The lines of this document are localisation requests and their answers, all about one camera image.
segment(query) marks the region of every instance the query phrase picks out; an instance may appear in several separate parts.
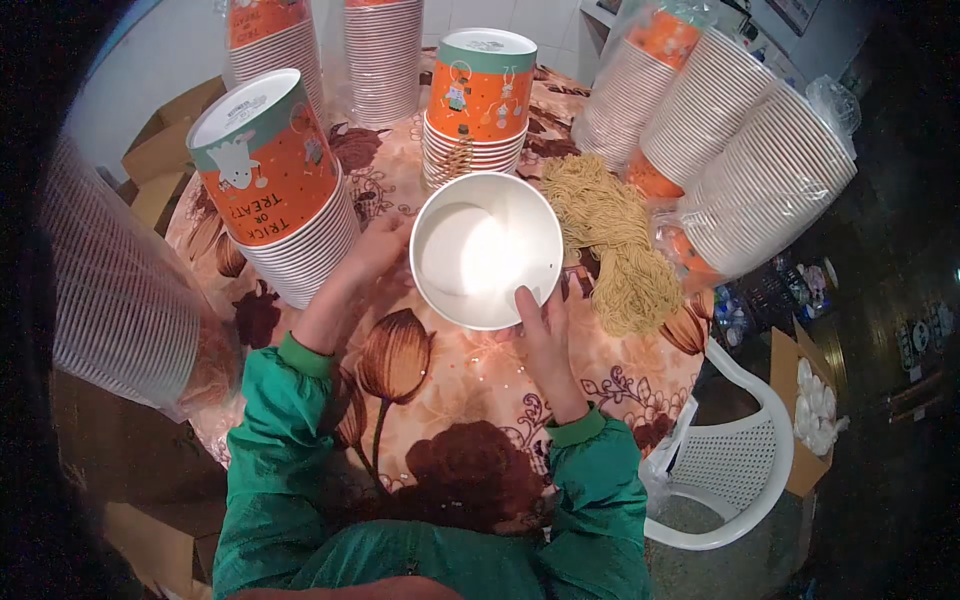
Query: cardboard box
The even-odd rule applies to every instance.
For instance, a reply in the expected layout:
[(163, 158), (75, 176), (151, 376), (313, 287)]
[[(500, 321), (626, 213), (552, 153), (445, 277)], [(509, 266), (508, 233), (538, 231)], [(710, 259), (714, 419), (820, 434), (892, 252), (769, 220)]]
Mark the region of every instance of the cardboard box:
[(50, 398), (61, 469), (104, 506), (104, 538), (160, 597), (210, 598), (227, 472), (189, 423), (57, 370)]
[(213, 556), (224, 522), (224, 500), (134, 507), (109, 502), (104, 538), (160, 597), (212, 596)]
[(120, 196), (120, 199), (123, 200), (127, 206), (133, 204), (139, 192), (140, 190), (133, 180), (126, 180), (117, 187), (117, 195)]
[(204, 110), (225, 93), (224, 80), (215, 77), (158, 108), (120, 161), (130, 179), (142, 186), (166, 173), (192, 173), (186, 135)]
[[(816, 344), (800, 327), (796, 318), (793, 325), (796, 329), (797, 341), (794, 342), (790, 336), (774, 327), (770, 349), (770, 387), (783, 400), (791, 423), (797, 412), (797, 364), (801, 358), (805, 357), (810, 361), (810, 368), (815, 375), (833, 390), (837, 389), (836, 382), (829, 374), (824, 354), (817, 349)], [(826, 456), (820, 457), (794, 437), (793, 467), (790, 469), (790, 478), (786, 482), (787, 490), (800, 497), (806, 496), (820, 478), (827, 474), (831, 465), (833, 465), (832, 448)]]
[(166, 173), (147, 181), (130, 205), (133, 216), (160, 235), (166, 235), (177, 201), (188, 182), (190, 176), (186, 173)]
[(227, 473), (188, 422), (115, 396), (62, 371), (50, 378), (64, 475), (97, 503), (134, 505), (225, 498)]

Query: shelf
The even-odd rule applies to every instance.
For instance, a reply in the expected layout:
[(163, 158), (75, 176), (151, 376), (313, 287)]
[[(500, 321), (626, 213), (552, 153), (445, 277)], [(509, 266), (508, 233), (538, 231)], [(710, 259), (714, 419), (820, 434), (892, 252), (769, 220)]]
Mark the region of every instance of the shelf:
[(613, 26), (616, 15), (597, 6), (596, 0), (580, 0), (580, 11), (600, 21), (608, 29)]

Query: green sleeve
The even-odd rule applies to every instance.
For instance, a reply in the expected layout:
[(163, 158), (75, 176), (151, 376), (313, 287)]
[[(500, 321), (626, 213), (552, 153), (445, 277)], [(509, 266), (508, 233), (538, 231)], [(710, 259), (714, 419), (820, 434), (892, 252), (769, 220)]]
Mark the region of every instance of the green sleeve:
[(317, 426), (330, 395), (328, 359), (289, 333), (247, 358), (243, 422), (227, 434), (227, 516), (213, 563), (213, 597), (286, 588), (326, 541), (314, 508), (332, 447)]
[(582, 419), (547, 431), (559, 491), (540, 560), (554, 597), (650, 598), (643, 561), (647, 494), (636, 476), (640, 451), (630, 428), (591, 405)]

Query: teal bowl rim band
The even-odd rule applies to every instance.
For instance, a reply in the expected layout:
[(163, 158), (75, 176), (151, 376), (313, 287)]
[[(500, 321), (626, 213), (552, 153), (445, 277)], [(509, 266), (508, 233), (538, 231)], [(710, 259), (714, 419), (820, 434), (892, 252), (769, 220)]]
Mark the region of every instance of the teal bowl rim band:
[(457, 48), (440, 40), (437, 46), (437, 60), (446, 66), (456, 61), (465, 62), (473, 73), (487, 75), (502, 75), (503, 68), (515, 67), (517, 73), (532, 71), (537, 60), (537, 51), (526, 54), (497, 54), (495, 52), (480, 52)]
[[(232, 102), (237, 103), (238, 105), (240, 104), (239, 99), (236, 98), (236, 96), (228, 94), (214, 103), (208, 110), (212, 111), (216, 107), (226, 104), (228, 101), (230, 101), (231, 97)], [(250, 150), (250, 154), (253, 154), (263, 146), (271, 143), (278, 133), (290, 126), (290, 113), (293, 110), (293, 107), (297, 104), (304, 104), (308, 107), (311, 107), (309, 97), (306, 93), (306, 86), (303, 84), (303, 79), (300, 79), (296, 85), (287, 91), (287, 93), (283, 94), (283, 96), (277, 99), (272, 106), (254, 116), (253, 119), (243, 124), (233, 132), (226, 133), (209, 144), (191, 148), (189, 142), (194, 135), (194, 130), (191, 128), (191, 131), (187, 134), (185, 141), (187, 143), (187, 150), (193, 157), (194, 166), (196, 166), (197, 170), (201, 173), (219, 171), (220, 167), (218, 167), (217, 163), (213, 160), (213, 158), (210, 157), (210, 155), (207, 153), (207, 150), (210, 148), (219, 147), (224, 142), (233, 141), (237, 135), (248, 132), (250, 129), (253, 129), (253, 136), (248, 140), (247, 147)], [(203, 118), (198, 119), (197, 122), (194, 123), (194, 127), (199, 127), (202, 122)]]

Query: white plastic chair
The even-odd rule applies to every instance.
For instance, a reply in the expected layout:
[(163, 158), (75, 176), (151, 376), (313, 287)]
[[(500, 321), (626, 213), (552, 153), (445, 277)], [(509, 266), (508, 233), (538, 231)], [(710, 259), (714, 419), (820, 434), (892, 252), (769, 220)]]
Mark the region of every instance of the white plastic chair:
[(644, 535), (683, 550), (711, 550), (738, 540), (774, 507), (793, 465), (793, 423), (769, 385), (744, 371), (712, 338), (707, 359), (756, 398), (760, 410), (734, 422), (691, 426), (670, 473), (670, 495), (696, 500), (725, 523), (688, 534), (647, 518)]

